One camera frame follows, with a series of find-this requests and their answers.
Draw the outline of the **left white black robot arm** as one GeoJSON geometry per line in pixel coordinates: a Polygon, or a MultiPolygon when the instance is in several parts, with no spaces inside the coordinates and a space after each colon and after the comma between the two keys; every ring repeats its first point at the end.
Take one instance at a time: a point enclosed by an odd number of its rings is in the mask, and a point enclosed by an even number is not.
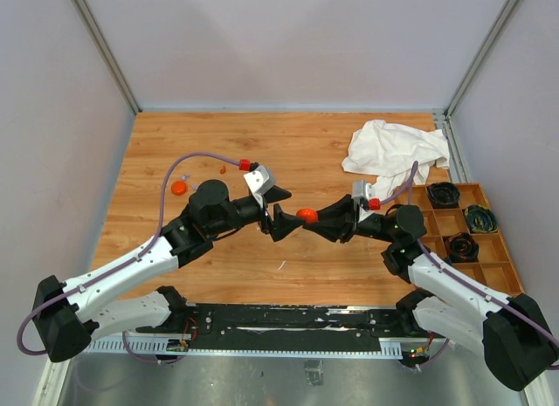
{"type": "Polygon", "coordinates": [[[180,216],[147,243],[74,279],[60,281],[51,275],[41,280],[32,322],[49,360],[62,362],[81,353],[100,335],[105,323],[116,321],[107,308],[110,302],[152,278],[201,258],[219,237],[257,224],[273,241],[285,238],[305,223],[280,208],[280,201],[290,195],[273,185],[232,200],[224,182],[205,181],[190,196],[180,216]]]}

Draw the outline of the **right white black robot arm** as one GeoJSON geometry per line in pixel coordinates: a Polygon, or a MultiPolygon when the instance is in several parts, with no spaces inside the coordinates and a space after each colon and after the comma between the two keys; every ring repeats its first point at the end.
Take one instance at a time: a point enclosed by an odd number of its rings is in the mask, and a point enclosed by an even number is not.
{"type": "Polygon", "coordinates": [[[332,242],[359,236],[388,243],[385,266],[417,287],[397,303],[402,334],[425,330],[455,342],[481,356],[493,376],[515,391],[558,369],[558,340],[535,300],[485,286],[429,251],[421,241],[426,228],[417,206],[396,204],[378,214],[346,195],[304,227],[332,242]]]}

